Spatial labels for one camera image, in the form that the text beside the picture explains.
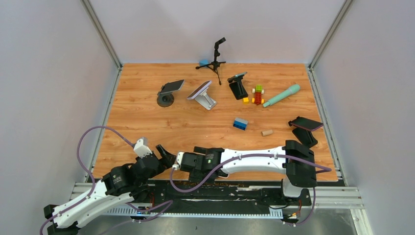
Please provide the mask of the purple dark smartphone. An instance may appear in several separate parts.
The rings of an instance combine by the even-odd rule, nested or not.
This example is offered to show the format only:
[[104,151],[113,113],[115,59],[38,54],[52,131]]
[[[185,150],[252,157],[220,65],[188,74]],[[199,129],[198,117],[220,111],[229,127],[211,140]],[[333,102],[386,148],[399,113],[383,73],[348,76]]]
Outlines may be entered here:
[[323,127],[323,123],[314,121],[305,117],[296,117],[294,120],[288,121],[289,126],[301,128],[306,131],[315,131]]

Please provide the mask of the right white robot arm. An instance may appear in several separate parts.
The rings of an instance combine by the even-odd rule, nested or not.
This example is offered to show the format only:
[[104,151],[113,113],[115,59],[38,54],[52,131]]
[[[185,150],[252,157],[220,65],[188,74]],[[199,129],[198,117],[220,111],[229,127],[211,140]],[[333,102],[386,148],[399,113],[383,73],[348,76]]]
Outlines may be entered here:
[[317,185],[316,167],[314,152],[294,140],[262,150],[195,147],[193,152],[179,152],[173,165],[174,170],[189,173],[189,181],[199,184],[238,172],[284,174],[279,197],[288,205],[298,200],[303,188]]

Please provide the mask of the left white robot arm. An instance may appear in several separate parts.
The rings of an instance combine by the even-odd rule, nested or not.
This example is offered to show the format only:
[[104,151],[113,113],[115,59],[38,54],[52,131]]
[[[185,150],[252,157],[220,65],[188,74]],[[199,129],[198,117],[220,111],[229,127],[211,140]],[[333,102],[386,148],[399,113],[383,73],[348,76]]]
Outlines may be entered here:
[[114,167],[89,191],[67,203],[44,207],[45,217],[52,223],[47,228],[49,235],[76,235],[82,227],[117,205],[145,202],[150,198],[148,179],[171,168],[176,155],[157,145],[161,155],[158,158],[142,140],[132,147],[137,155],[135,163]]

